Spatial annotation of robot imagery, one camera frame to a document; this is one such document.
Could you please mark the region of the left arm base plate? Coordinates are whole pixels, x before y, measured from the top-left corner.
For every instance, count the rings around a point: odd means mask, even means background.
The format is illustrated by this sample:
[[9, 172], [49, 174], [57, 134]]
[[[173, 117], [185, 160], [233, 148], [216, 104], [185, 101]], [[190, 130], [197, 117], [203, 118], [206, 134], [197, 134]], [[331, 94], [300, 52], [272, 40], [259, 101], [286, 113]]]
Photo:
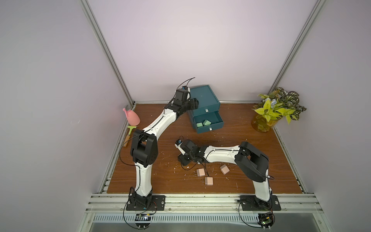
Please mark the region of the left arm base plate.
[[137, 193], [131, 195], [126, 205], [127, 211], [164, 211], [166, 203], [165, 195], [152, 195], [143, 197]]

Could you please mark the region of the pink plug bottom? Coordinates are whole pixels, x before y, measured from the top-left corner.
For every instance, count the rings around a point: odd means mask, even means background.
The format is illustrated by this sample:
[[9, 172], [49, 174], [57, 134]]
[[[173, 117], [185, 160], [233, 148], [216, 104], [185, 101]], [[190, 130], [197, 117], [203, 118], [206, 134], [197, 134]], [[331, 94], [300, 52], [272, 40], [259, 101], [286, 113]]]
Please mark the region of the pink plug bottom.
[[204, 178], [204, 183], [206, 186], [212, 186], [214, 184], [213, 178], [212, 177], [205, 177]]

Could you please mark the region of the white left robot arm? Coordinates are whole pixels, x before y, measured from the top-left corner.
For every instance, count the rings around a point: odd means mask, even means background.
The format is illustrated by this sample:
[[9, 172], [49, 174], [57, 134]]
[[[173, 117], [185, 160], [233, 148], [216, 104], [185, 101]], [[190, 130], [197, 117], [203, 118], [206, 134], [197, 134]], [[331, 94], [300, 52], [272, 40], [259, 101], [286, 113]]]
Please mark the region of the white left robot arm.
[[196, 98], [184, 101], [172, 100], [164, 106], [161, 114], [143, 130], [136, 130], [131, 140], [130, 155], [136, 170], [136, 187], [132, 197], [142, 205], [152, 199], [152, 166], [158, 157], [158, 140], [165, 130], [182, 114], [199, 107]]

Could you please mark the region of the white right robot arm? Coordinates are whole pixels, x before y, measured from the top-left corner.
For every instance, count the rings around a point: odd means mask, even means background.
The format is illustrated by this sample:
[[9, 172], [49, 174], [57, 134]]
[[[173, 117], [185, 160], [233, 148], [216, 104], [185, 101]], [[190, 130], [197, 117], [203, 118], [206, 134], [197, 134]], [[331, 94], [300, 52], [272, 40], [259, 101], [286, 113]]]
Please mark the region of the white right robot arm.
[[178, 160], [182, 166], [190, 162], [207, 164], [214, 162], [237, 165], [253, 182], [255, 202], [271, 204], [271, 188], [269, 185], [269, 158], [248, 142], [241, 142], [233, 147], [199, 147], [191, 140], [177, 140], [175, 147], [181, 152]]

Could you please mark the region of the teal drawer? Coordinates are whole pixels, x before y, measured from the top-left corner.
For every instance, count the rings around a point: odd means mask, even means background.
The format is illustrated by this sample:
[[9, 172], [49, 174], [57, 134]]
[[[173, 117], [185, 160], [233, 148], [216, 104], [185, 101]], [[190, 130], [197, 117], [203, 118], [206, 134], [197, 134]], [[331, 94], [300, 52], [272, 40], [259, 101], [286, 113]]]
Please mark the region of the teal drawer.
[[197, 134], [223, 128], [224, 121], [218, 111], [209, 112], [192, 118], [192, 126]]

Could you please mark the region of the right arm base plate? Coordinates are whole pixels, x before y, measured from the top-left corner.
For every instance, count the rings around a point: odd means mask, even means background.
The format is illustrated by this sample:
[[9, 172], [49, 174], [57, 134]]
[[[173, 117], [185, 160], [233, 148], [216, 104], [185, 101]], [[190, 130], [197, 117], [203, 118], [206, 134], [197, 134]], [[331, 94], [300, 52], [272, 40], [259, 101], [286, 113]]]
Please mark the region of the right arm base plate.
[[255, 195], [241, 195], [237, 203], [242, 205], [243, 211], [281, 211], [278, 197], [272, 195], [269, 200], [263, 201]]

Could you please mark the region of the pink plug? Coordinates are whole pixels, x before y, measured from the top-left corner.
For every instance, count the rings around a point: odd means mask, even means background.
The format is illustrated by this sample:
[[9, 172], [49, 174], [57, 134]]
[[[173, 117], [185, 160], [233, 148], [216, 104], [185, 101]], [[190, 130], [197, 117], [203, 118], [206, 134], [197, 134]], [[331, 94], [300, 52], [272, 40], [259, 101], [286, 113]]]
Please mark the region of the pink plug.
[[223, 164], [223, 165], [220, 167], [220, 171], [222, 172], [222, 174], [226, 175], [227, 173], [230, 172], [230, 169], [229, 169], [229, 167], [228, 167], [226, 164]]
[[204, 178], [204, 183], [206, 186], [212, 186], [214, 184], [213, 178], [212, 177], [205, 177]]
[[197, 174], [197, 177], [205, 177], [206, 176], [205, 169], [204, 168], [197, 169], [196, 174]]

